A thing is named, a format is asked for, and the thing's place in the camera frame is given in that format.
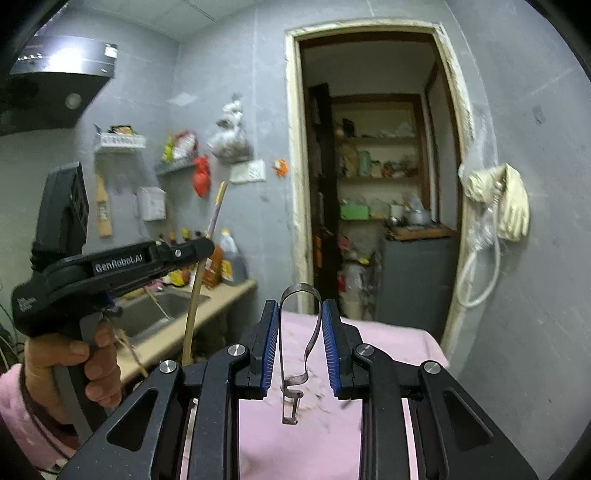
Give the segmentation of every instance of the cabinet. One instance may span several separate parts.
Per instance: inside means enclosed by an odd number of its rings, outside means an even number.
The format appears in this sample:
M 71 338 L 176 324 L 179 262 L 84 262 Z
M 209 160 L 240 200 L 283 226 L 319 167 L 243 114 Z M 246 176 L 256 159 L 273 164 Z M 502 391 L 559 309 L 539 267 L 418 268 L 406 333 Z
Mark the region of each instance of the cabinet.
M 426 330 L 441 341 L 456 278 L 455 237 L 379 240 L 372 274 L 374 320 Z

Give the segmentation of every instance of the ceiling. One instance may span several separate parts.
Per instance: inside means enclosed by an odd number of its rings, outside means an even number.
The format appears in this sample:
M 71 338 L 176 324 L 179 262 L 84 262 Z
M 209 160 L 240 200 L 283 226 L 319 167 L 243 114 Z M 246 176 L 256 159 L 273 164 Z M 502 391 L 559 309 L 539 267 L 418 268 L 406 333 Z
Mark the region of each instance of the ceiling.
M 89 8 L 124 18 L 177 40 L 258 0 L 72 0 L 71 7 Z

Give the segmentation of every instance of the cooking pot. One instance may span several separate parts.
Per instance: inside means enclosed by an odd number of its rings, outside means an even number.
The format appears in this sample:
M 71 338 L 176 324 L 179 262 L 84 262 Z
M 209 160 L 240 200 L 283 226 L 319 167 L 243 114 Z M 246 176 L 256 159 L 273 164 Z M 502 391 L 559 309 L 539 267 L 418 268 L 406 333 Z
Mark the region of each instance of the cooking pot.
M 431 223 L 431 212 L 429 210 L 409 210 L 406 212 L 409 225 L 429 225 Z

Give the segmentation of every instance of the wall shelf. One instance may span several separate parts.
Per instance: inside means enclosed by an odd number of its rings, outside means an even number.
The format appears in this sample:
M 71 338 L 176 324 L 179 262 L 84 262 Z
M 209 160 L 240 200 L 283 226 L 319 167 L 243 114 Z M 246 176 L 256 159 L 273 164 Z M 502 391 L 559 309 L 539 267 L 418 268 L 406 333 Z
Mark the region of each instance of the wall shelf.
M 162 176 L 174 171 L 184 170 L 185 168 L 194 167 L 195 163 L 192 158 L 184 157 L 169 162 L 161 161 L 154 167 L 156 175 Z
M 146 148 L 143 135 L 96 134 L 95 153 L 130 153 Z
M 414 147 L 417 145 L 417 137 L 344 137 L 337 138 L 339 144 L 366 145 L 374 147 Z

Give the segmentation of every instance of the wooden door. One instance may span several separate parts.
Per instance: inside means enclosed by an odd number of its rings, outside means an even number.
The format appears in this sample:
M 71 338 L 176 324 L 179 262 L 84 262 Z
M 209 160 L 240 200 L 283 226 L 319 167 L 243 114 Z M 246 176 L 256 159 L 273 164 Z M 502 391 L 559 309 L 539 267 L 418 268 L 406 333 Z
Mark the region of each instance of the wooden door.
M 336 186 L 335 134 L 327 83 L 308 90 L 308 153 L 314 286 L 322 299 L 339 300 L 337 245 L 339 199 Z

